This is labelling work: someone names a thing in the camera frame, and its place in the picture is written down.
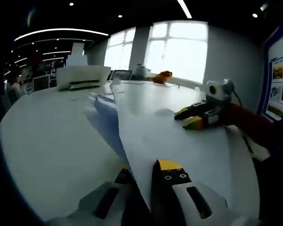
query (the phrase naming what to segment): poster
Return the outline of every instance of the poster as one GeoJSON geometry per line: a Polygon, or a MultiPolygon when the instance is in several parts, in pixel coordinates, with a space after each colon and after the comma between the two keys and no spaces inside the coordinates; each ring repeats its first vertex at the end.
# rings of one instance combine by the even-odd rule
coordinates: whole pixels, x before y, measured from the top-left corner
{"type": "Polygon", "coordinates": [[[283,118],[283,57],[270,62],[272,81],[266,114],[273,119],[283,118]]]}

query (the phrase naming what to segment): white table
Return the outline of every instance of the white table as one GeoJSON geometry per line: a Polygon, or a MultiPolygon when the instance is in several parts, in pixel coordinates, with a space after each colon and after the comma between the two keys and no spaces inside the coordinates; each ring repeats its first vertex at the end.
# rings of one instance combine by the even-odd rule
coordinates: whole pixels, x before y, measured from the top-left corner
{"type": "MultiPolygon", "coordinates": [[[[177,111],[203,96],[193,89],[148,82],[122,84],[122,90],[138,112],[162,106],[177,111]],[[143,86],[143,92],[136,92],[135,86],[143,86]],[[148,106],[147,98],[155,98],[157,104],[148,106]]],[[[83,113],[88,95],[89,90],[57,88],[34,92],[21,97],[1,121],[2,149],[10,173],[24,199],[44,220],[71,213],[82,197],[104,181],[114,180],[121,169],[119,157],[83,113]]],[[[228,205],[258,217],[259,190],[250,153],[236,127],[229,127],[227,134],[233,177],[233,201],[228,205]]]]}

